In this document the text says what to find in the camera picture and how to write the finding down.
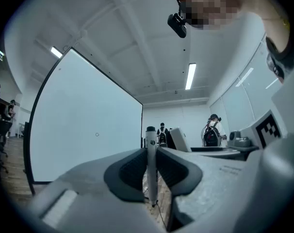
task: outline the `ceiling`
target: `ceiling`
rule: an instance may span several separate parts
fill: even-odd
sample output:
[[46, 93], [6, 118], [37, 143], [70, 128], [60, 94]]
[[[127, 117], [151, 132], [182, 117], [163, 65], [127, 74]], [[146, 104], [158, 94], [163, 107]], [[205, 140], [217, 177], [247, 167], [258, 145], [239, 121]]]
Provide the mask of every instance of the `ceiling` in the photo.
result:
[[[42, 83], [57, 61], [52, 46], [73, 47], [143, 104], [206, 102], [247, 33], [242, 15], [219, 31], [188, 26], [181, 39], [167, 25], [176, 0], [30, 0], [22, 9], [20, 53], [32, 79]], [[189, 63], [197, 68], [186, 91]]]

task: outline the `backpack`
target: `backpack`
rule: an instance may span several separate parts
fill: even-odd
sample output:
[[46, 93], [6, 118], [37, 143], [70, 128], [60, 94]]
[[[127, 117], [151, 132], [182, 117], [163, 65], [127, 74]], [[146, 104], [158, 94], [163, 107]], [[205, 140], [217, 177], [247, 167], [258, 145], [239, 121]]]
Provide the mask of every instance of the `backpack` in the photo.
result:
[[163, 131], [161, 131], [161, 128], [159, 128], [159, 144], [166, 143], [166, 136], [165, 136], [165, 130], [166, 128], [163, 128]]
[[203, 141], [205, 147], [218, 147], [220, 146], [220, 134], [216, 128], [218, 122], [215, 122], [213, 126], [209, 124], [206, 125], [206, 130], [204, 132]]

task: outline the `projection screen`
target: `projection screen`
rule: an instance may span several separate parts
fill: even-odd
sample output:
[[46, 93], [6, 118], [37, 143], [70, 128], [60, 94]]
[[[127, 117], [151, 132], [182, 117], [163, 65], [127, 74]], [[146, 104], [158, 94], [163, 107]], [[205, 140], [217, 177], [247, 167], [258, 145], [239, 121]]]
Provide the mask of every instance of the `projection screen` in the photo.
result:
[[42, 84], [29, 130], [33, 183], [46, 183], [78, 164], [141, 146], [143, 106], [68, 50]]

